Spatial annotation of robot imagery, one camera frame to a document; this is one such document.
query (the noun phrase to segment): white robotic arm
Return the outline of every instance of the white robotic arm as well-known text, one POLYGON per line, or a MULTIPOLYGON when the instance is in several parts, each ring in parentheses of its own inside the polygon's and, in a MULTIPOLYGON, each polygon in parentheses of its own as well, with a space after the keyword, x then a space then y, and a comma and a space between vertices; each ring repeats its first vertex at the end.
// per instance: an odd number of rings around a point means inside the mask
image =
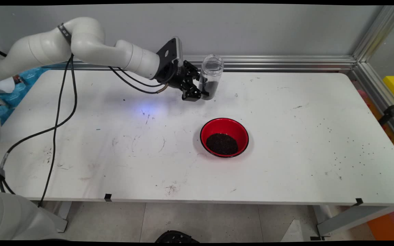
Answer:
POLYGON ((156 53, 125 40, 118 40, 115 47, 105 45, 105 32, 95 19, 75 18, 64 27, 72 35, 71 45, 59 28, 19 39, 0 61, 0 81, 34 67, 64 62, 71 52, 85 63, 122 67, 148 79, 158 71, 156 53))

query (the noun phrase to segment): gray wall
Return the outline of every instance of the gray wall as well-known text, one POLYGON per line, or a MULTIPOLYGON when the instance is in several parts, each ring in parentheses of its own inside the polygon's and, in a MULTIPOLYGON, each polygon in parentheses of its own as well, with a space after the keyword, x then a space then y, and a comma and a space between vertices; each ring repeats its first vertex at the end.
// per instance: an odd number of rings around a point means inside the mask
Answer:
POLYGON ((0 49, 88 16, 106 44, 125 39, 156 52, 179 36, 185 55, 351 55, 381 6, 159 3, 0 6, 0 49))
POLYGON ((375 51, 369 63, 381 78, 394 76, 394 28, 375 51))

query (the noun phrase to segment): clear plastic jar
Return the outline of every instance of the clear plastic jar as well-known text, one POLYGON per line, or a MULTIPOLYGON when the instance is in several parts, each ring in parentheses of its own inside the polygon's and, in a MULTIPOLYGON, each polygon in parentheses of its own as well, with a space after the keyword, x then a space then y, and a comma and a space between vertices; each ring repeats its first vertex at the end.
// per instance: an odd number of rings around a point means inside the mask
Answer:
POLYGON ((211 100, 215 96, 215 91, 219 85, 223 73, 224 61, 220 56, 206 56, 201 65, 199 90, 208 92, 209 96, 203 95, 204 100, 211 100))

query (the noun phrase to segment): black tape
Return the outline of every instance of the black tape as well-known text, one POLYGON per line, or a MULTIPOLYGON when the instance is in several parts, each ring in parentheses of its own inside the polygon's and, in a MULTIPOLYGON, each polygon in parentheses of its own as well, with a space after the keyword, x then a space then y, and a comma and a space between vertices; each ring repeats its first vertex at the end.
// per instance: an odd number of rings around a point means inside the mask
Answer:
POLYGON ((310 237, 310 240, 311 241, 324 241, 325 240, 325 237, 310 237))
POLYGON ((104 196, 104 199, 105 199, 106 202, 111 202, 111 201, 112 201, 112 200, 111 200, 111 197, 112 197, 112 194, 106 194, 106 195, 104 196))
POLYGON ((357 203, 354 204, 354 205, 352 205, 352 207, 353 207, 353 206, 358 206, 358 205, 363 204, 363 200, 362 200, 361 198, 355 198, 355 200, 357 201, 357 203))
POLYGON ((66 41, 71 44, 71 34, 68 32, 68 30, 63 26, 63 23, 58 25, 57 28, 59 28, 60 32, 63 34, 65 37, 66 41))

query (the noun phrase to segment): black seeds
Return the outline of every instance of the black seeds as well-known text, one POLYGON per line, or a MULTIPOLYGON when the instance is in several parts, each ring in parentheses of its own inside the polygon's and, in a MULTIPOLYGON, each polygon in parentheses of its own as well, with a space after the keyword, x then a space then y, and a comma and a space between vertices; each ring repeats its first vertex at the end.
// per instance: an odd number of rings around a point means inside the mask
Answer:
POLYGON ((227 134, 212 134, 206 140, 206 145, 217 154, 235 154, 238 152, 236 140, 227 134))

